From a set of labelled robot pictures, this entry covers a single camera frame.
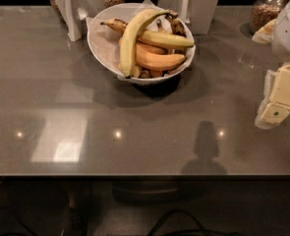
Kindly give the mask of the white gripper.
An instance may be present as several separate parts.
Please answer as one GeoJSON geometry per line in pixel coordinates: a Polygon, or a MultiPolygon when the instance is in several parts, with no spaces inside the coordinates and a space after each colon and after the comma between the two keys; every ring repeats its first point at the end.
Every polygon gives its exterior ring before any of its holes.
{"type": "Polygon", "coordinates": [[[290,1],[277,19],[254,33],[252,41],[271,43],[272,53],[286,62],[277,71],[268,70],[264,78],[263,100],[255,125],[267,130],[280,125],[290,115],[290,1]]]}

